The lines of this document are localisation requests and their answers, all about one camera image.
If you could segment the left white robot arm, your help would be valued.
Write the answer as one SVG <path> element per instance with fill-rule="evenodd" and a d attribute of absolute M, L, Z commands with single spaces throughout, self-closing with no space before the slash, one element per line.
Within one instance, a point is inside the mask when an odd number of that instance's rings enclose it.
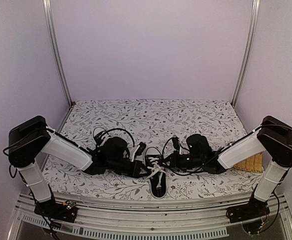
<path fill-rule="evenodd" d="M 106 170 L 131 178 L 149 175 L 145 164 L 135 159 L 145 150 L 146 144 L 134 144 L 129 149 L 124 139 L 108 134 L 106 130 L 97 135 L 95 149 L 84 148 L 57 133 L 38 115 L 9 132 L 8 146 L 2 152 L 21 174 L 35 200 L 41 203 L 41 209 L 49 217 L 56 217 L 60 206 L 53 201 L 52 191 L 35 162 L 39 153 L 61 159 L 88 175 L 102 174 Z"/>

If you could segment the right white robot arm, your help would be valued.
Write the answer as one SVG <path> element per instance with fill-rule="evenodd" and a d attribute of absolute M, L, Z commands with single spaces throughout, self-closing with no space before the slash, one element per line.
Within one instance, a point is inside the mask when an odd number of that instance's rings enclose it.
<path fill-rule="evenodd" d="M 269 199 L 292 167 L 292 127 L 272 116 L 265 117 L 260 126 L 217 151 L 213 151 L 207 138 L 200 134 L 186 139 L 188 154 L 180 153 L 177 137 L 173 137 L 172 142 L 175 150 L 160 164 L 171 170 L 191 170 L 192 173 L 203 170 L 218 175 L 250 157 L 267 152 L 272 161 L 254 189 L 253 200 L 245 205 L 244 214 L 248 218 L 255 218 L 263 211 L 263 202 Z"/>

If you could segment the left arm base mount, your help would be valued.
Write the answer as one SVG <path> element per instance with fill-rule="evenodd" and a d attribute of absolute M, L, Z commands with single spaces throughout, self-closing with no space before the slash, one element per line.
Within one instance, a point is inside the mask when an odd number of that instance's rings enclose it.
<path fill-rule="evenodd" d="M 35 203 L 34 213 L 53 220 L 64 221 L 68 223 L 74 223 L 77 217 L 78 208 L 76 203 L 72 201 L 66 201 L 58 203 L 55 197 L 52 195 L 47 201 Z"/>

